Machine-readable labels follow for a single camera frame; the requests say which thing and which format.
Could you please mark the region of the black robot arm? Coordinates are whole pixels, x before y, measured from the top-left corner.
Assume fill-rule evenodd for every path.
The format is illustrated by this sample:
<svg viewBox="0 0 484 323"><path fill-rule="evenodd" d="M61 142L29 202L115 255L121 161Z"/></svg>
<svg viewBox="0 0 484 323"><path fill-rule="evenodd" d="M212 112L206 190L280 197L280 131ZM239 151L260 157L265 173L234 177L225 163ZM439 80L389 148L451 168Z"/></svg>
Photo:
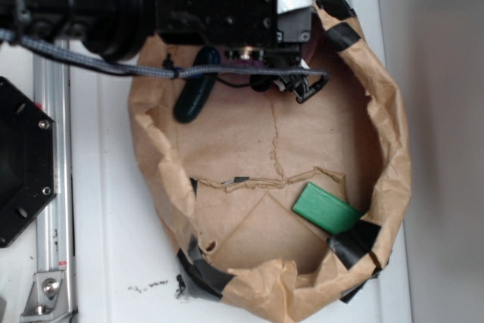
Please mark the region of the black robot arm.
<svg viewBox="0 0 484 323"><path fill-rule="evenodd" d="M147 38L168 45L216 46L229 58L259 60L247 74L277 79L299 103L327 83L303 62L315 0L1 0L1 39L37 54L127 76L123 61ZM318 77L309 82L312 74Z"/></svg>

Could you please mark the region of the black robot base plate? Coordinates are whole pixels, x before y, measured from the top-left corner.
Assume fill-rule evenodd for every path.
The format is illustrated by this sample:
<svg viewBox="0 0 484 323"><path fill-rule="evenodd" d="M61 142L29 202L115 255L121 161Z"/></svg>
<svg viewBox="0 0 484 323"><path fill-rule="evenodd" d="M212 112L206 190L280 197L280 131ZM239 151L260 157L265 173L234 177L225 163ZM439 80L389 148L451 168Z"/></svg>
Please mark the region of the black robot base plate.
<svg viewBox="0 0 484 323"><path fill-rule="evenodd" d="M22 234L56 195L55 121L1 78L1 247Z"/></svg>

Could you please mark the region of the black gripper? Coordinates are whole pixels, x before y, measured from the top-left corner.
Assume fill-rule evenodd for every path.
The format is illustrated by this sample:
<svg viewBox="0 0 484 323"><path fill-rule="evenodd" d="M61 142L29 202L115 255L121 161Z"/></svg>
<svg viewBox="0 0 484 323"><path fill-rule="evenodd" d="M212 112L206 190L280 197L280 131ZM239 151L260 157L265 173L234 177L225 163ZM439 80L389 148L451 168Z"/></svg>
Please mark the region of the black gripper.
<svg viewBox="0 0 484 323"><path fill-rule="evenodd" d="M229 57L254 57L277 67L297 66L310 39L313 0L156 0L156 32L171 45L222 46ZM304 104L330 80L309 84L290 76L290 91Z"/></svg>

